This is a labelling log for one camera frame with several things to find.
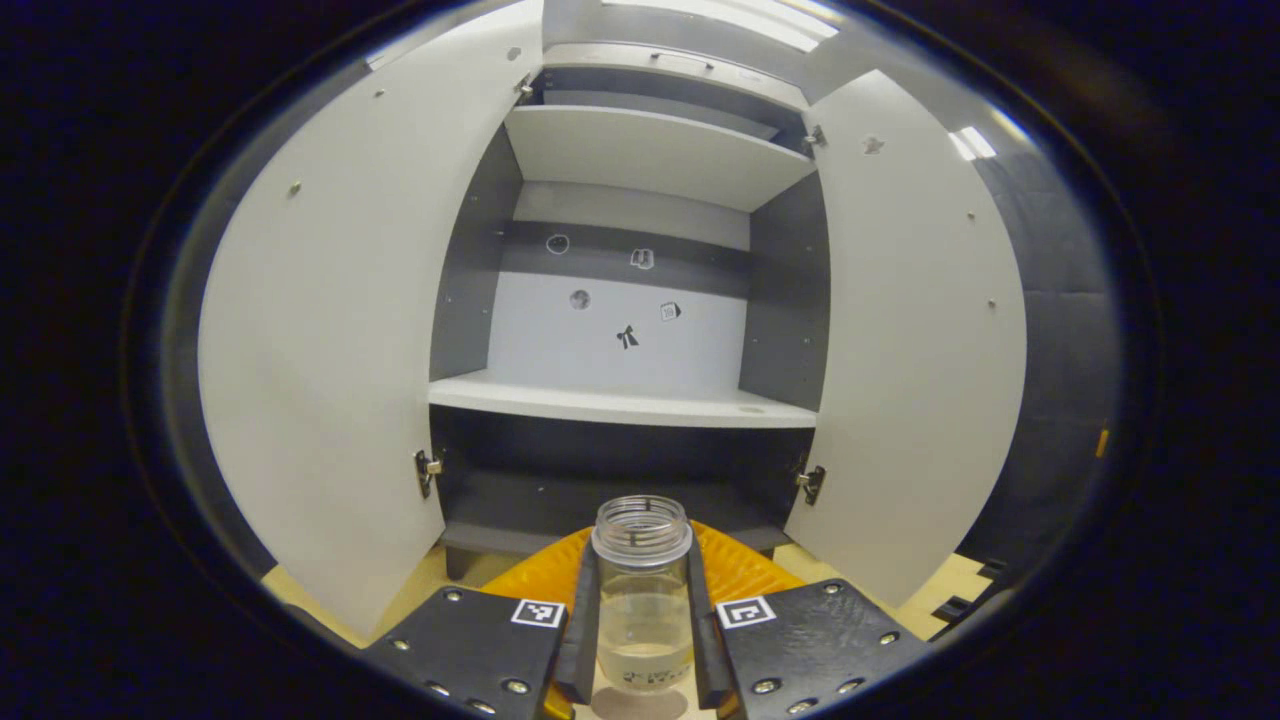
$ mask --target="clear jar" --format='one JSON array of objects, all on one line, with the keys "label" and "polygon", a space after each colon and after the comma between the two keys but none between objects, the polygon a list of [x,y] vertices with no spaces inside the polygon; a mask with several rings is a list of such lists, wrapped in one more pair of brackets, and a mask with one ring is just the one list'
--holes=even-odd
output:
[{"label": "clear jar", "polygon": [[689,618],[685,509],[666,497],[634,495],[600,506],[591,547],[600,568],[596,657],[613,687],[655,692],[694,665]]}]

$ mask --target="open cabinet door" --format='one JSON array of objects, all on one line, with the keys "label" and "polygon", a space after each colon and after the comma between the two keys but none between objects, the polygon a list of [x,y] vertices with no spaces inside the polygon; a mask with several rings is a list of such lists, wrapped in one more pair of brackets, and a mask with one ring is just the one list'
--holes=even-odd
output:
[{"label": "open cabinet door", "polygon": [[873,70],[805,113],[831,238],[831,333],[786,533],[892,606],[973,525],[1023,396],[1021,282],[995,201],[946,129]]},{"label": "open cabinet door", "polygon": [[524,0],[379,67],[264,168],[209,275],[200,393],[223,478],[280,565],[366,638],[444,527],[413,460],[431,456],[440,269],[540,60],[541,0]]}]

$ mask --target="floor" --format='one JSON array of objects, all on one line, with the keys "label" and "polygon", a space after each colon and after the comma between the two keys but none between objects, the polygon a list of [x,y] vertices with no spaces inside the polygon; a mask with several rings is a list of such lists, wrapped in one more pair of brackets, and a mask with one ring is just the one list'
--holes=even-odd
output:
[{"label": "floor", "polygon": [[[493,578],[497,578],[521,559],[502,555],[483,555],[467,569],[460,582],[451,582],[444,574],[444,548],[433,547],[401,588],[399,594],[392,601],[383,614],[374,638],[381,637],[394,628],[410,612],[421,605],[435,591],[447,584],[457,584],[468,588],[479,588]],[[787,544],[777,548],[773,561],[805,580],[815,583],[828,578],[842,577],[831,565],[815,559],[806,550],[797,544]],[[879,605],[895,620],[906,628],[911,634],[929,639],[946,623],[933,618],[933,611],[952,596],[964,600],[975,600],[991,580],[978,577],[982,564],[968,557],[952,555],[942,564],[932,578],[919,591],[900,607],[887,607],[877,598],[868,596]],[[364,638],[334,619],[323,607],[311,600],[306,591],[289,577],[284,568],[276,566],[262,579],[262,583],[283,602],[297,605],[308,611],[320,623],[330,628],[339,637],[357,647],[367,647],[374,638]],[[595,696],[591,707],[575,706],[577,720],[676,720],[686,717],[691,720],[713,719],[713,710],[698,710],[695,697],[694,675],[689,674],[684,682],[667,693],[636,700],[609,687],[608,680],[600,674],[599,665],[595,669]]]}]

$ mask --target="water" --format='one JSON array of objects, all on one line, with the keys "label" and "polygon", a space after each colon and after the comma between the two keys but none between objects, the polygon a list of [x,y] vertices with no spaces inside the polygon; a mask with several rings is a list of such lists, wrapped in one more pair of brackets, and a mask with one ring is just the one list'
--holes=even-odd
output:
[{"label": "water", "polygon": [[673,592],[617,593],[605,585],[596,656],[614,687],[662,691],[678,683],[692,667],[689,594],[682,583],[673,585]]}]

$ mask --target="glass jar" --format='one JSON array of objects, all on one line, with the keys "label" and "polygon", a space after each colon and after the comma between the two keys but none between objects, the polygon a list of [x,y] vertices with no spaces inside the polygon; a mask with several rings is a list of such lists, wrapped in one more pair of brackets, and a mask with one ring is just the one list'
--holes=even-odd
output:
[{"label": "glass jar", "polygon": [[600,568],[596,656],[613,687],[639,693],[662,691],[692,667],[692,541],[685,509],[673,500],[634,495],[600,506],[591,530]]}]

